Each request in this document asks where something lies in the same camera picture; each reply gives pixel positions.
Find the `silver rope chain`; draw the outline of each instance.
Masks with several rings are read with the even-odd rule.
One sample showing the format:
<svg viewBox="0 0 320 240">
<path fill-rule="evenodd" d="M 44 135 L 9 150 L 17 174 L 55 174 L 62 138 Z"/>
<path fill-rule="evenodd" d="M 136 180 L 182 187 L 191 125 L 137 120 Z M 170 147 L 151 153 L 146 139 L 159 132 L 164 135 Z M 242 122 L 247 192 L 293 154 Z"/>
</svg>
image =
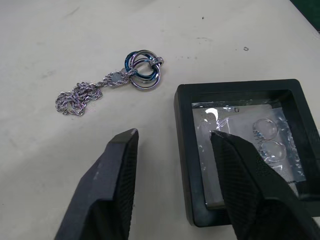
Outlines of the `silver rope chain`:
<svg viewBox="0 0 320 240">
<path fill-rule="evenodd" d="M 136 60 L 140 55 L 146 58 Z M 61 92 L 59 94 L 55 101 L 55 108 L 63 115 L 82 116 L 85 113 L 87 103 L 102 97 L 103 94 L 100 89 L 102 87 L 118 87 L 131 82 L 132 85 L 139 90 L 151 90 L 155 88 L 160 81 L 160 66 L 163 62 L 161 57 L 157 57 L 148 50 L 132 52 L 125 60 L 125 69 L 111 72 L 106 75 L 102 81 L 97 83 L 77 83 L 72 91 Z M 149 66 L 153 69 L 153 73 L 150 75 L 139 74 L 135 67 L 141 63 L 149 63 Z M 132 76 L 136 76 L 136 81 L 139 83 L 133 80 Z"/>
</svg>

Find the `blue metal ring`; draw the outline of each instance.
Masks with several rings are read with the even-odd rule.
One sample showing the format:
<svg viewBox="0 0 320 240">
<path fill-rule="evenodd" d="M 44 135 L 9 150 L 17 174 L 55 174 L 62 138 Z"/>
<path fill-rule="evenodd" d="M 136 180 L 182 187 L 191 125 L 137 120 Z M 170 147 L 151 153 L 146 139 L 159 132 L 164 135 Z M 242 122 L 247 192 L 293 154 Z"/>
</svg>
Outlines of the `blue metal ring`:
<svg viewBox="0 0 320 240">
<path fill-rule="evenodd" d="M 125 61 L 124 61 L 124 68 L 127 72 L 129 72 L 131 70 L 131 68 L 129 67 L 129 60 L 130 58 L 136 53 L 136 51 L 133 51 L 131 53 L 128 54 L 128 56 L 126 56 Z M 144 56 L 146 56 L 148 59 L 152 60 L 152 56 L 150 56 L 149 54 L 143 54 Z M 153 67 L 153 72 L 150 75 L 143 75 L 140 73 L 136 73 L 135 75 L 141 79 L 145 79 L 145 80 L 151 80 L 151 79 L 155 79 L 157 76 L 157 70 Z"/>
</svg>

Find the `white table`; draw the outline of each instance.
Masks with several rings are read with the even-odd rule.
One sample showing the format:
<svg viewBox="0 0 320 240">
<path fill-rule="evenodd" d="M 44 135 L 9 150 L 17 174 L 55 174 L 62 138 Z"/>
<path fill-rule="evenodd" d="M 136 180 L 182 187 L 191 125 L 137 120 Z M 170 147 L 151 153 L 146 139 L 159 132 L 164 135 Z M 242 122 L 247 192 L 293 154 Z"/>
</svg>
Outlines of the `white table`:
<svg viewBox="0 0 320 240">
<path fill-rule="evenodd" d="M 180 84 L 296 78 L 320 127 L 320 36 L 288 0 L 2 0 L 0 238 L 53 239 L 80 177 L 117 133 L 140 133 L 131 240 L 234 240 L 185 213 L 174 93 Z M 161 85 L 104 89 L 83 117 L 61 91 L 162 56 Z"/>
</svg>

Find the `twisted chain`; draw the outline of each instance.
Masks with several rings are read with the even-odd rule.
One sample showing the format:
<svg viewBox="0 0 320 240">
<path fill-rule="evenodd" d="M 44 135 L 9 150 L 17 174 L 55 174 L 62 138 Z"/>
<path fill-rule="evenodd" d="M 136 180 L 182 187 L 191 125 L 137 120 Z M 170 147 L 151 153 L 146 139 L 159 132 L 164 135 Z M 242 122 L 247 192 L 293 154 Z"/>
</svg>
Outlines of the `twisted chain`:
<svg viewBox="0 0 320 240">
<path fill-rule="evenodd" d="M 97 100 L 102 97 L 100 88 L 118 87 L 127 84 L 131 76 L 136 74 L 136 69 L 128 72 L 116 71 L 106 75 L 102 81 L 97 83 L 81 82 L 77 83 L 72 91 L 61 92 L 55 101 L 55 108 L 63 115 L 81 116 L 85 113 L 85 107 L 91 100 Z"/>
</svg>

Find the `black display box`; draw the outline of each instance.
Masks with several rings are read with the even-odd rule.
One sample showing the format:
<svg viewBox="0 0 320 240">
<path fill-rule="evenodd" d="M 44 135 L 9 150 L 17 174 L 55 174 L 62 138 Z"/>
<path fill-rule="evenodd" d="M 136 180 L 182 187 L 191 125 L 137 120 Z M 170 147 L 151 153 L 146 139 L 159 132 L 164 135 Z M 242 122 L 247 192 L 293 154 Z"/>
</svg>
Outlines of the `black display box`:
<svg viewBox="0 0 320 240">
<path fill-rule="evenodd" d="M 226 102 L 282 107 L 294 139 L 306 181 L 298 182 L 298 196 L 313 217 L 320 216 L 320 138 L 298 80 L 264 80 L 182 84 L 174 97 L 186 215 L 197 227 L 229 225 L 224 207 L 206 206 L 192 103 Z"/>
</svg>

